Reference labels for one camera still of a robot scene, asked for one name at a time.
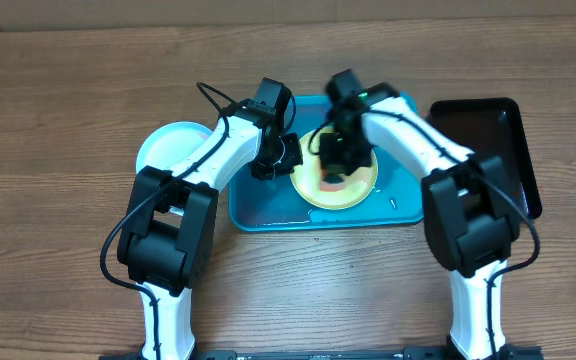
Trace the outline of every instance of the white arm segment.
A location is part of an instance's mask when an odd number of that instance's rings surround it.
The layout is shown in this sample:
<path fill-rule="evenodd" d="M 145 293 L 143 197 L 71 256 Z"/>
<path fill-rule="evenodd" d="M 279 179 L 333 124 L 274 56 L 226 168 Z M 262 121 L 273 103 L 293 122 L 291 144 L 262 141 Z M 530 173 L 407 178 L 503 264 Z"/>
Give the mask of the white arm segment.
<path fill-rule="evenodd" d="M 235 116 L 228 117 L 230 125 L 229 137 L 199 168 L 186 176 L 184 180 L 198 184 L 207 183 L 219 190 L 228 184 L 235 173 L 244 165 L 257 157 L 261 144 L 261 129 L 252 122 Z M 188 157 L 168 168 L 173 176 L 180 175 L 194 162 L 212 149 L 225 131 L 223 120 L 219 120 L 215 131 Z M 177 215 L 183 215 L 182 209 L 171 209 Z M 144 282 L 142 286 L 150 289 L 159 299 L 159 342 L 161 344 L 161 360 L 188 360 L 195 347 L 195 337 L 190 328 L 190 298 L 191 289 L 184 289 L 178 297 L 170 296 L 167 290 Z M 144 305 L 146 323 L 146 343 L 142 356 L 147 360 L 155 360 L 154 321 L 152 307 L 148 296 L 141 294 Z"/>
<path fill-rule="evenodd" d="M 465 161 L 472 150 L 446 138 L 412 111 L 402 97 L 382 100 L 371 109 L 387 111 L 405 116 L 418 125 L 441 147 L 457 160 Z M 435 169 L 448 169 L 455 164 L 442 157 L 417 129 L 394 117 L 365 113 L 362 117 L 364 134 L 368 141 L 386 150 L 421 181 Z M 453 324 L 450 337 L 459 352 L 467 359 L 484 359 L 492 354 L 486 321 L 486 279 L 497 270 L 505 268 L 507 262 L 496 261 L 475 272 L 468 279 L 458 271 L 449 272 L 452 289 Z M 497 287 L 492 291 L 492 322 L 497 350 L 506 343 L 501 331 L 501 276 L 495 280 Z"/>
<path fill-rule="evenodd" d="M 228 123 L 230 124 L 230 131 L 226 141 L 206 162 L 199 166 L 197 171 L 186 176 L 184 180 L 193 184 L 205 182 L 213 189 L 221 192 L 242 166 L 257 157 L 259 146 L 261 145 L 261 129 L 249 120 L 236 116 L 228 117 Z M 194 162 L 199 160 L 200 157 L 212 149 L 221 138 L 225 129 L 226 125 L 224 121 L 219 119 L 217 128 L 204 143 L 199 145 L 199 147 L 184 160 L 168 168 L 172 170 L 172 175 L 179 176 Z"/>

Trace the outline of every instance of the robotic arm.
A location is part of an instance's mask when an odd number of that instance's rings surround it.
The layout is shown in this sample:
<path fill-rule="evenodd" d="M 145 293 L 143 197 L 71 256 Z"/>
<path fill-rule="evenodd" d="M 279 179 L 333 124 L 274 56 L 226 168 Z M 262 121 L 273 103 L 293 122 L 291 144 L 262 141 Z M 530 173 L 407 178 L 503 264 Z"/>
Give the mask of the robotic arm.
<path fill-rule="evenodd" d="M 333 176 L 349 175 L 360 166 L 369 166 L 372 147 L 380 146 L 420 180 L 428 245 L 447 269 L 451 283 L 449 348 L 458 359 L 490 357 L 487 281 L 507 266 L 519 224 L 509 205 L 486 191 L 476 177 L 486 177 L 507 191 L 501 161 L 474 154 L 444 137 L 386 84 L 363 89 L 348 70 L 335 75 L 326 92 L 333 104 L 327 124 L 335 131 L 321 135 L 322 168 Z M 254 99 L 223 109 L 227 120 L 220 119 L 214 133 L 189 157 L 168 169 L 146 167 L 137 175 L 128 212 L 165 184 L 175 183 L 163 200 L 144 207 L 126 223 L 118 246 L 118 259 L 128 266 L 130 279 L 159 299 L 155 315 L 149 311 L 149 297 L 142 294 L 143 358 L 192 357 L 191 289 L 205 272 L 217 197 L 232 176 L 249 164 L 254 177 L 272 180 L 301 164 L 296 134 L 282 135 L 289 97 L 283 84 L 264 79 Z M 179 177 L 211 151 L 195 171 Z M 183 215 L 179 229 L 153 219 L 154 211 L 169 210 Z M 501 276 L 494 283 L 491 331 L 495 349 L 500 351 L 505 344 L 500 326 Z M 153 316 L 160 320 L 159 344 L 154 340 Z"/>

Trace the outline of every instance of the cream plate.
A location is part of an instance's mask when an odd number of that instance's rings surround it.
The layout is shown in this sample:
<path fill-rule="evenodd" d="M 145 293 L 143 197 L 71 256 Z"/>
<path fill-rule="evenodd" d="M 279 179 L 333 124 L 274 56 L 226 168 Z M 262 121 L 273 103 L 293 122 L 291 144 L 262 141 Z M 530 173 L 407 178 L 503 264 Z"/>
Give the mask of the cream plate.
<path fill-rule="evenodd" d="M 332 131 L 332 128 L 324 128 L 317 134 L 311 145 L 314 152 L 319 151 L 319 136 Z M 308 141 L 313 133 L 314 130 L 299 140 L 304 163 L 296 166 L 295 171 L 290 174 L 292 185 L 306 201 L 323 209 L 341 210 L 359 204 L 370 194 L 377 182 L 375 152 L 370 153 L 371 167 L 360 167 L 350 176 L 342 174 L 341 178 L 344 180 L 342 183 L 329 184 L 323 181 L 319 156 L 312 155 L 308 151 Z"/>

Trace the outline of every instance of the blue tray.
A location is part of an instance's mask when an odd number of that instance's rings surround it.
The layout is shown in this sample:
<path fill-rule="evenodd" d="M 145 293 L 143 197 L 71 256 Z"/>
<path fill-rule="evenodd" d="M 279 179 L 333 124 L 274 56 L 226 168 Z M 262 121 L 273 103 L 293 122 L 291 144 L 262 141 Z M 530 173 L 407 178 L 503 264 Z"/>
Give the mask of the blue tray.
<path fill-rule="evenodd" d="M 414 102 L 406 97 L 409 106 Z M 326 118 L 325 96 L 297 96 L 297 116 L 290 132 L 299 138 Z M 286 118 L 291 116 L 289 106 Z M 375 148 L 379 172 L 372 192 L 361 203 L 344 210 L 325 210 L 304 200 L 289 176 L 260 181 L 245 166 L 228 184 L 230 218 L 245 231 L 331 229 L 386 224 L 410 224 L 423 217 L 421 188 L 414 176 L 380 148 Z"/>

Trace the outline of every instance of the wooden table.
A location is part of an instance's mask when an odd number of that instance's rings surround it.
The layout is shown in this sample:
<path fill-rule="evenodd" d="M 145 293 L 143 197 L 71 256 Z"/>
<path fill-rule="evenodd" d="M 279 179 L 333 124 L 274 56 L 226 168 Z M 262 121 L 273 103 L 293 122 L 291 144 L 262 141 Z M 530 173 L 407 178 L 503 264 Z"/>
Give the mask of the wooden table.
<path fill-rule="evenodd" d="M 141 345 L 139 296 L 102 277 L 99 250 L 142 141 L 177 120 L 214 126 L 196 81 L 244 98 L 268 76 L 311 94 L 346 68 L 422 111 L 440 99 L 520 104 L 543 252 L 504 279 L 503 326 L 515 344 L 576 359 L 576 17 L 0 33 L 0 359 Z M 202 349 L 443 343 L 448 280 L 421 225 L 247 234 L 226 203 L 194 292 Z M 531 250 L 524 231 L 511 262 Z"/>

